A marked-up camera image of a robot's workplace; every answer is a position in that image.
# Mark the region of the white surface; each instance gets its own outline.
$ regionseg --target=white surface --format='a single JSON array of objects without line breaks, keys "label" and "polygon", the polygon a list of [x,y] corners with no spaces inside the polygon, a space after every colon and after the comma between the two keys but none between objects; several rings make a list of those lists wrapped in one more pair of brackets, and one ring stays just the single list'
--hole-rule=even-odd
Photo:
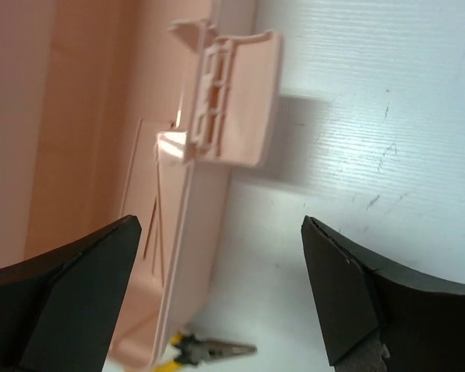
[{"label": "white surface", "polygon": [[313,215],[465,282],[465,0],[265,0],[286,36],[265,171],[236,174],[212,296],[195,325],[256,343],[204,372],[332,370],[302,254]]}]

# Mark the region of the yellow pliers handle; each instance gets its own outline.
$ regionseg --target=yellow pliers handle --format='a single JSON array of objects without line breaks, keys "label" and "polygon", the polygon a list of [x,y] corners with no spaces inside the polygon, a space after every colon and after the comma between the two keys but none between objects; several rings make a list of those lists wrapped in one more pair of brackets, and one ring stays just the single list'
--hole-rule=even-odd
[{"label": "yellow pliers handle", "polygon": [[184,368],[184,366],[175,360],[172,360],[169,363],[163,364],[157,368],[155,368],[152,372],[174,372],[175,370],[180,370]]}]

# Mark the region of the black and yellow pliers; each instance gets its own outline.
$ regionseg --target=black and yellow pliers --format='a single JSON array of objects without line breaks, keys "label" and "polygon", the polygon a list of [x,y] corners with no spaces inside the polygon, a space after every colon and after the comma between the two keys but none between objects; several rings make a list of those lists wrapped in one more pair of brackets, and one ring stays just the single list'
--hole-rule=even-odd
[{"label": "black and yellow pliers", "polygon": [[226,343],[214,339],[200,340],[195,335],[178,334],[170,340],[170,344],[181,353],[171,362],[155,368],[153,372],[174,372],[185,367],[197,367],[201,363],[249,355],[257,351],[255,346]]}]

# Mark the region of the plastic container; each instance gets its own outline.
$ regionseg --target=plastic container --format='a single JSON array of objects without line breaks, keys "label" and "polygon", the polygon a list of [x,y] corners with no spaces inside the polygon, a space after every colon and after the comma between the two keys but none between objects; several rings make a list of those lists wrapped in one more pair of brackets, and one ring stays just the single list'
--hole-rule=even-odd
[{"label": "plastic container", "polygon": [[206,301],[231,165],[265,159],[281,38],[254,0],[6,3],[0,267],[137,215],[108,357],[147,367]]}]

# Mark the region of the hand tool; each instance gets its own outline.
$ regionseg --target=hand tool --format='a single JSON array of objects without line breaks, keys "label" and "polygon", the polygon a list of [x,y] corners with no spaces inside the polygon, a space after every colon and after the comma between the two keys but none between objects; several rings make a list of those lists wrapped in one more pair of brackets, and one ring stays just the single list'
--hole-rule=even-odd
[{"label": "hand tool", "polygon": [[227,343],[215,339],[197,339],[195,335],[177,334],[170,344],[181,353],[169,363],[163,364],[153,372],[174,372],[185,367],[198,367],[201,363],[220,361],[233,357],[254,354],[255,346]]}]

